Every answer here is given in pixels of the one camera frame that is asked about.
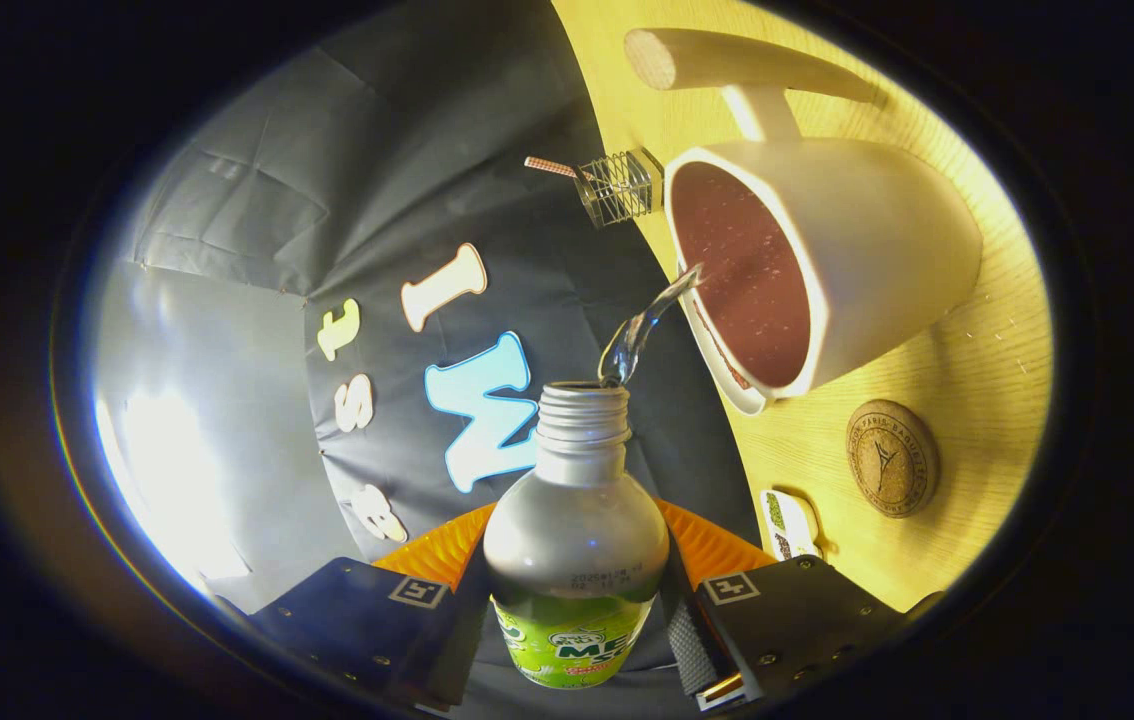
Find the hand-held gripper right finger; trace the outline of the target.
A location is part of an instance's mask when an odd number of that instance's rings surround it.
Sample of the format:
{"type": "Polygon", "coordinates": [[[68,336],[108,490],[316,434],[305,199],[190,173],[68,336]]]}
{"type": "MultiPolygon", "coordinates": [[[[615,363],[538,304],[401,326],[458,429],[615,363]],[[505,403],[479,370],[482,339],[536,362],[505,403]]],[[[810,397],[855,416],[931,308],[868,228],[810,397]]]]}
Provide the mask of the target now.
{"type": "Polygon", "coordinates": [[[659,598],[682,689],[703,711],[782,702],[849,674],[913,626],[814,554],[777,560],[659,501],[669,532],[659,598]]]}

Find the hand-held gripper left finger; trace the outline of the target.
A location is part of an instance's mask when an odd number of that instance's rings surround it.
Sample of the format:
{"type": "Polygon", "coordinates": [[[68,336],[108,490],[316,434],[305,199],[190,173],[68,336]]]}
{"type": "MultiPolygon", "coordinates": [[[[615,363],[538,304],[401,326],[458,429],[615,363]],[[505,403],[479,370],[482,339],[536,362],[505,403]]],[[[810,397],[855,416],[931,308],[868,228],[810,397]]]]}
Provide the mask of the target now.
{"type": "Polygon", "coordinates": [[[376,562],[331,560],[247,619],[276,646],[398,705],[462,705],[490,605],[483,537],[494,509],[376,562]]]}

